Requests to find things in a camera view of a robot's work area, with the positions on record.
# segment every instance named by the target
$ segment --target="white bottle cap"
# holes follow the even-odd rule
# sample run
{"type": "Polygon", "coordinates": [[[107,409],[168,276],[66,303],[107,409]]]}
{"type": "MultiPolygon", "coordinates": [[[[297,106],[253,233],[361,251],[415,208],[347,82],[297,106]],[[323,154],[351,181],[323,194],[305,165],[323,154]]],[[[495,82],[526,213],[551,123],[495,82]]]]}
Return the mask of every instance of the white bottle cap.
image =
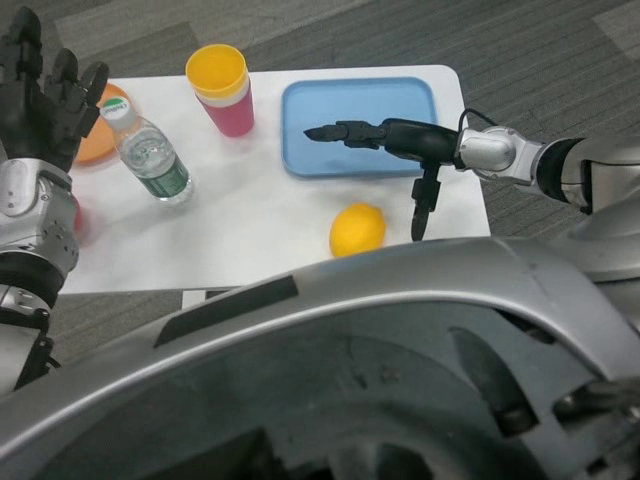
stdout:
{"type": "Polygon", "coordinates": [[[124,97],[113,97],[107,100],[100,109],[100,115],[117,132],[131,127],[138,119],[138,114],[131,106],[131,102],[124,97]]]}

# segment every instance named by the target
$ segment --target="plastic bottle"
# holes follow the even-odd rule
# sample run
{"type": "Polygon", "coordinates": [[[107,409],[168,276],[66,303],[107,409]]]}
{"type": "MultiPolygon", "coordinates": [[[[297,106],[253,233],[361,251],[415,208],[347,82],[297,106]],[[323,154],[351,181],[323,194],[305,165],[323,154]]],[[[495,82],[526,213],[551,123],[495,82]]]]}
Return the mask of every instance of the plastic bottle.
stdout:
{"type": "Polygon", "coordinates": [[[151,195],[171,205],[191,197],[191,177],[171,142],[158,127],[139,116],[129,100],[111,98],[100,114],[113,130],[122,161],[151,195]]]}

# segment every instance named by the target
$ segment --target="pink cup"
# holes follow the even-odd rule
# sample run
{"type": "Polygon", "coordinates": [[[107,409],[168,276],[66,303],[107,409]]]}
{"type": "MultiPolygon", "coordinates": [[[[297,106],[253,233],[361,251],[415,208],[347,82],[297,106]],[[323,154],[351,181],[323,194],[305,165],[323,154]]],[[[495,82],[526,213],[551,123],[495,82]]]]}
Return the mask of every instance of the pink cup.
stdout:
{"type": "Polygon", "coordinates": [[[207,45],[191,55],[187,79],[220,132],[239,137],[253,128],[251,80],[242,53],[230,45],[207,45]]]}
{"type": "Polygon", "coordinates": [[[243,91],[229,99],[201,97],[197,92],[196,97],[213,123],[227,137],[240,137],[253,128],[255,122],[250,81],[247,81],[243,91]]]}

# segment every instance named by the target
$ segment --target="lemon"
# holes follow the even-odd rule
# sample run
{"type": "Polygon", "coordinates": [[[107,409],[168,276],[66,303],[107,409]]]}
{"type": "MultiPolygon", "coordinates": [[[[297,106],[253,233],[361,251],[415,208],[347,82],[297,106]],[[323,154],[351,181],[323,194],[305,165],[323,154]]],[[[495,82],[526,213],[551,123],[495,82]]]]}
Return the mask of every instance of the lemon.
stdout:
{"type": "Polygon", "coordinates": [[[329,235],[331,253],[334,257],[345,257],[380,248],[386,229],[382,210],[354,203],[333,221],[329,235]]]}

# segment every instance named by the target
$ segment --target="blue tray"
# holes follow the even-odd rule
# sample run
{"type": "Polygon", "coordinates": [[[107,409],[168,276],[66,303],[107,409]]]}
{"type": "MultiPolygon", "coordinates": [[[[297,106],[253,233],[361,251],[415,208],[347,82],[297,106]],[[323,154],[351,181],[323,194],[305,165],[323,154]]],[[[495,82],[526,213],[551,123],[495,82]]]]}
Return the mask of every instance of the blue tray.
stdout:
{"type": "Polygon", "coordinates": [[[421,172],[416,162],[342,142],[309,140],[304,130],[337,120],[385,118],[437,123],[431,88],[414,77],[313,80],[291,84],[282,97],[282,160],[301,177],[398,176],[421,172]]]}

